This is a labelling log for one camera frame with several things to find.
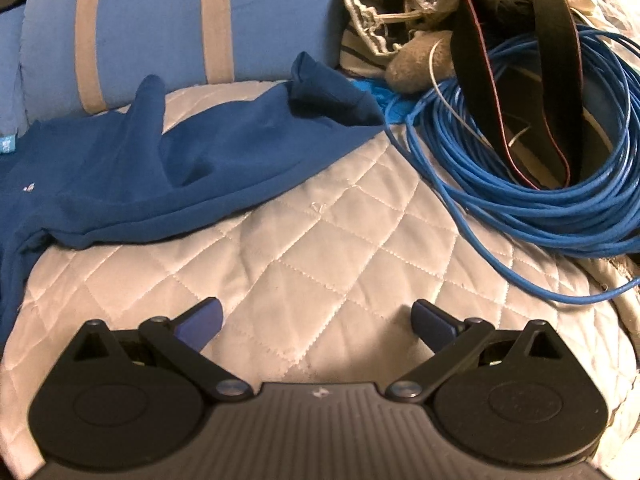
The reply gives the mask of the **dark blue sweatshirt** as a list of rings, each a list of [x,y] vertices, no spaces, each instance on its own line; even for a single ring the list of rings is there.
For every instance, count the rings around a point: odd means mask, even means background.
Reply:
[[[149,243],[205,228],[295,188],[376,136],[369,92],[299,55],[289,80],[251,101],[166,128],[149,76],[126,112],[37,122],[1,159],[1,333],[52,244]]]

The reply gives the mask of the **quilted beige bedspread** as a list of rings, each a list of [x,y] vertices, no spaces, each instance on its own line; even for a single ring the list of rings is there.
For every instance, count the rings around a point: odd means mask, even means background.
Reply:
[[[221,301],[224,328],[206,356],[253,385],[388,384],[428,356],[409,325],[420,298],[500,328],[543,318],[608,404],[597,463],[615,479],[638,477],[638,295],[559,306],[510,285],[460,237],[386,136],[290,192],[184,237],[49,248],[30,274],[1,361],[1,455],[12,477],[41,466],[28,407],[83,322],[134,328],[208,296]]]

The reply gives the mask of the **blue striped pillow right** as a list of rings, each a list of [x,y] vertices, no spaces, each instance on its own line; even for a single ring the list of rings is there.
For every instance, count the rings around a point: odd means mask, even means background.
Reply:
[[[335,66],[342,0],[27,0],[20,63],[31,122],[168,90],[284,79],[300,52]]]

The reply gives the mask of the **blue striped pillow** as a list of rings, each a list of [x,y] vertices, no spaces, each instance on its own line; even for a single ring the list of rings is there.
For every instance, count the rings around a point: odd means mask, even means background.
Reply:
[[[27,0],[20,63],[31,122],[168,90],[284,79],[300,52],[335,66],[342,0]]]
[[[24,6],[1,13],[0,105],[1,154],[11,154],[28,128],[20,53]]]

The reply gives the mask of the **blue striped pillow left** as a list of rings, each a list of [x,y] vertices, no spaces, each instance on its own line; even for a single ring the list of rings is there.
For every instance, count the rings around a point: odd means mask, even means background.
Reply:
[[[1,13],[0,105],[1,154],[11,154],[28,128],[20,53],[24,6]]]

